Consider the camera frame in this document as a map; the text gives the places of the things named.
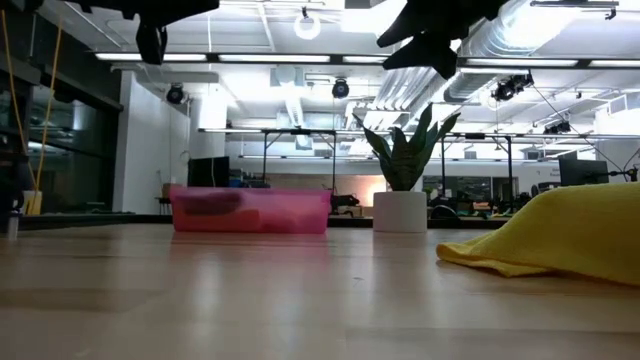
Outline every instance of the pink plastic bin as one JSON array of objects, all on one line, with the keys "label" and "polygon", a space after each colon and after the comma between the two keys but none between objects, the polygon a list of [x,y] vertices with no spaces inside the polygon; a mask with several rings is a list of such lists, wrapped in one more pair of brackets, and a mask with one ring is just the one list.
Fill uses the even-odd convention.
[{"label": "pink plastic bin", "polygon": [[331,191],[172,186],[176,231],[324,234]]}]

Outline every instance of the yellow towel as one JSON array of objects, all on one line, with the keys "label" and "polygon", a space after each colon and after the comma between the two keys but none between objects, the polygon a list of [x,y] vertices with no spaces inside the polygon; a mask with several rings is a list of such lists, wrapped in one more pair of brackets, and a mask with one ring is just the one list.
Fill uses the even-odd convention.
[{"label": "yellow towel", "polygon": [[640,286],[640,183],[560,188],[535,197],[501,229],[437,253],[511,277],[571,272]]}]

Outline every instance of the white plant pot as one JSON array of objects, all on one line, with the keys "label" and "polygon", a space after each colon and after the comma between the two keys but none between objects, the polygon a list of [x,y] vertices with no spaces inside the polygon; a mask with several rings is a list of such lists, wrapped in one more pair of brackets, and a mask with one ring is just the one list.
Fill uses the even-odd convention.
[{"label": "white plant pot", "polygon": [[373,194],[373,229],[380,232],[427,231],[427,194],[393,191]]}]

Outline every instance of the table surface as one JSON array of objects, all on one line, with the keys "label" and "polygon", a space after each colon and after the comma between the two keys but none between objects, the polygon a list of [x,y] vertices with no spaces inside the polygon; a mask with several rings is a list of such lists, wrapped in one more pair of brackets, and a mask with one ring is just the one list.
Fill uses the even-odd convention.
[{"label": "table surface", "polygon": [[24,232],[0,242],[0,358],[638,359],[640,291],[438,261],[482,233]]}]

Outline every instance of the yellow rope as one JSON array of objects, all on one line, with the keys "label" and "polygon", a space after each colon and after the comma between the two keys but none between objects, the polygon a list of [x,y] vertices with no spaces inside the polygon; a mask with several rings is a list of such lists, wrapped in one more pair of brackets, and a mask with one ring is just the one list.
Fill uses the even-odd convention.
[{"label": "yellow rope", "polygon": [[[11,97],[13,98],[13,108],[16,113],[16,121],[18,123],[18,130],[20,131],[20,141],[22,142],[22,152],[25,156],[27,156],[27,142],[24,138],[24,130],[22,128],[22,121],[20,121],[20,111],[18,107],[18,100],[16,97],[16,89],[13,80],[13,65],[11,63],[11,52],[9,50],[9,34],[7,31],[7,15],[4,10],[2,10],[2,30],[4,31],[4,48],[5,53],[7,55],[7,65],[9,66],[9,87],[11,89]],[[62,16],[59,18],[58,22],[58,38],[56,40],[56,50],[53,58],[53,73],[51,74],[51,93],[49,95],[49,103],[47,105],[47,114],[45,116],[44,123],[44,132],[42,134],[42,147],[40,151],[40,163],[38,165],[38,175],[37,177],[34,175],[33,167],[31,166],[31,162],[27,161],[27,166],[29,167],[29,173],[31,174],[31,180],[35,185],[35,193],[34,193],[34,201],[31,202],[31,207],[27,206],[27,214],[31,214],[33,206],[35,205],[35,200],[38,196],[38,191],[40,190],[40,177],[42,175],[42,167],[44,166],[44,155],[45,155],[45,145],[47,142],[47,131],[49,126],[49,117],[51,116],[51,104],[53,102],[53,95],[55,94],[55,81],[56,81],[56,73],[58,70],[58,55],[60,52],[60,40],[62,39]]]}]

